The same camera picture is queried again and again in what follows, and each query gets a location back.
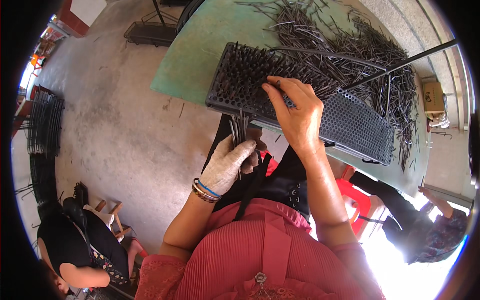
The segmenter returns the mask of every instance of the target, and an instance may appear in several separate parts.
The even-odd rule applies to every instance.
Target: hand
[[[268,84],[262,88],[267,92],[276,112],[276,118],[283,134],[300,160],[325,151],[324,144],[318,138],[324,104],[320,101],[310,84],[298,79],[268,76]],[[280,81],[282,89],[295,104],[288,108],[281,93],[273,86]]]
[[[429,189],[423,188],[421,186],[418,187],[419,192],[423,193],[425,197],[427,197],[428,200],[432,197],[432,192]]]
[[[253,153],[256,145],[255,140],[247,140],[234,149],[232,135],[219,142],[200,176],[202,185],[217,195],[225,194],[235,182],[243,161]]]

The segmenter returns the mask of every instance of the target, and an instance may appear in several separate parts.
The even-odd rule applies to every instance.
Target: fingers
[[[255,140],[247,140],[228,153],[226,159],[239,168],[242,162],[253,153],[255,146],[257,146]]]
[[[314,96],[316,96],[316,95],[315,95],[315,91],[313,90],[312,85],[311,85],[311,84],[305,84],[305,85],[306,85],[306,86],[308,87],[308,89],[312,92],[312,94],[313,94]]]
[[[255,147],[255,149],[259,151],[265,151],[267,149],[267,144],[265,144],[259,139],[255,139],[255,141],[257,142],[257,146]]]
[[[282,95],[280,92],[271,86],[270,84],[263,84],[262,89],[267,92],[270,101],[272,102],[273,108],[278,116],[285,116],[288,114],[288,107],[283,100]]]
[[[257,128],[247,128],[247,140],[249,139],[259,139],[262,136],[263,132]]]
[[[255,140],[257,142],[257,146],[255,149],[260,151],[265,151],[267,149],[267,145],[260,140],[263,132],[257,128],[247,128],[247,140]]]
[[[215,157],[219,157],[219,158],[225,157],[232,149],[233,149],[233,139],[232,139],[232,135],[230,134],[229,136],[227,136],[225,139],[223,139],[221,142],[218,143],[210,159]]]
[[[311,96],[310,90],[298,79],[268,76],[267,80],[271,84],[280,81],[280,89],[288,95],[297,108],[301,108],[305,98]]]
[[[250,154],[241,165],[241,172],[243,174],[250,174],[256,166],[258,166],[258,155],[256,152],[252,152],[252,154]]]

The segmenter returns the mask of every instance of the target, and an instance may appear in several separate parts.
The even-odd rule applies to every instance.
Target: black strap
[[[255,176],[255,179],[253,180],[252,185],[248,188],[248,190],[244,194],[240,202],[240,207],[237,211],[237,214],[235,215],[235,218],[232,220],[232,222],[240,220],[245,214],[245,210],[247,209],[248,204],[250,204],[250,200],[258,192],[260,185],[264,181],[265,175],[267,174],[268,164],[270,163],[271,158],[272,156],[269,153],[265,155],[263,162],[258,167],[257,176]]]
[[[385,223],[385,221],[374,220],[374,219],[367,218],[365,216],[359,216],[359,219],[362,219],[362,220],[365,220],[365,221],[368,221],[368,222],[373,222],[373,223],[380,223],[380,224]]]

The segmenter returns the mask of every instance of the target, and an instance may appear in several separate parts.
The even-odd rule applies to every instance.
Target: wooden stool
[[[105,207],[105,205],[107,205],[107,202],[105,200],[102,200],[100,201],[100,203],[95,207],[95,210],[100,212],[102,210],[102,208]],[[121,237],[122,235],[125,235],[127,232],[130,232],[132,230],[132,228],[130,226],[127,226],[127,225],[122,225],[122,223],[120,222],[120,218],[118,216],[118,212],[122,209],[123,207],[123,203],[122,202],[119,202],[117,203],[117,205],[115,205],[115,207],[109,212],[109,214],[111,215],[114,215],[115,216],[115,221],[117,222],[117,225],[120,229],[120,231],[117,231],[115,232],[114,230],[112,230],[112,233],[113,235],[116,237],[116,238],[119,238]]]

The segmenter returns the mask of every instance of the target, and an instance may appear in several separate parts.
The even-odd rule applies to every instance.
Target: tire
[[[180,30],[185,26],[190,17],[197,11],[197,9],[202,5],[205,0],[192,0],[185,8],[183,9],[175,33],[178,35]]]

